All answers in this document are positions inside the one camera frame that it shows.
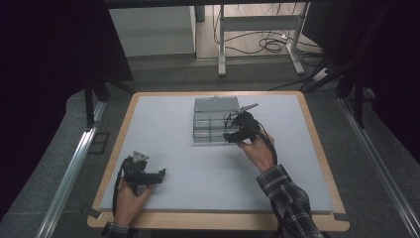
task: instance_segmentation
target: white board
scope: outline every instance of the white board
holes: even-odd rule
[[[112,208],[118,169],[137,150],[149,156],[147,173],[166,169],[145,205],[148,210],[271,211],[256,177],[259,170],[236,144],[193,143],[194,100],[198,96],[142,96],[127,131],[117,167],[100,203]],[[309,195],[313,212],[333,210],[331,197],[295,95],[238,96],[275,139],[278,161]]]

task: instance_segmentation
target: white surface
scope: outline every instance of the white surface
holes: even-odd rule
[[[126,57],[195,53],[194,7],[109,11]]]
[[[134,150],[150,156],[146,172],[166,168],[145,209],[270,211],[258,169],[236,145],[197,147],[192,139],[196,96],[141,97],[117,165]],[[321,168],[294,95],[238,96],[275,139],[278,160],[309,194],[312,210],[332,211]],[[112,205],[115,169],[100,204]]]

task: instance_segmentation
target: metal rail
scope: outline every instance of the metal rail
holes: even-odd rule
[[[64,206],[71,193],[71,189],[73,188],[74,183],[77,179],[77,175],[80,171],[80,168],[89,150],[90,144],[96,133],[96,128],[99,124],[100,118],[102,117],[102,113],[105,109],[105,106],[105,102],[98,102],[98,105],[96,106],[94,112],[95,123],[91,129],[83,133],[80,142],[77,146],[77,149],[75,150],[74,155],[70,161],[70,164],[68,165],[67,171],[65,172],[64,177],[62,178],[62,181],[59,184],[58,189],[56,190],[55,196],[52,199],[50,208],[47,211],[43,222],[41,223],[40,229],[36,235],[37,238],[47,238],[53,236],[56,224],[58,223]]]
[[[350,124],[355,130],[362,146],[366,150],[367,156],[370,159],[373,168],[375,169],[380,181],[388,193],[389,198],[401,216],[401,219],[408,229],[408,232],[410,233],[411,237],[419,238],[420,223],[416,213],[414,212],[405,195],[399,189],[385,163],[382,161],[379,153],[368,137],[367,132],[359,126],[359,123],[353,117],[353,108],[349,101],[343,98],[339,98],[339,102],[342,104]]]

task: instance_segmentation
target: human hand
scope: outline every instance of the human hand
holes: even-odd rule
[[[130,185],[121,179],[114,223],[129,226],[133,219],[140,214],[151,193],[152,186],[149,185],[140,196],[135,196]]]
[[[271,143],[274,143],[274,139],[269,133],[265,131],[262,131],[262,133],[268,136]],[[238,142],[237,145],[242,150],[244,150],[245,154],[248,156],[251,162],[253,162],[257,168],[259,168],[261,173],[264,173],[265,171],[274,167],[271,150],[260,136],[257,136],[257,138],[251,144]]]

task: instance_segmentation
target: wrist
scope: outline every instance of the wrist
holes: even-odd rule
[[[262,164],[259,165],[258,168],[260,170],[261,173],[264,173],[266,171],[268,171],[269,169],[273,168],[274,164],[273,163],[269,163],[269,164]]]
[[[127,226],[128,227],[130,225],[131,221],[128,220],[128,219],[124,219],[124,218],[120,218],[120,217],[116,216],[112,223],[114,223],[116,225],[119,225],[119,226]]]

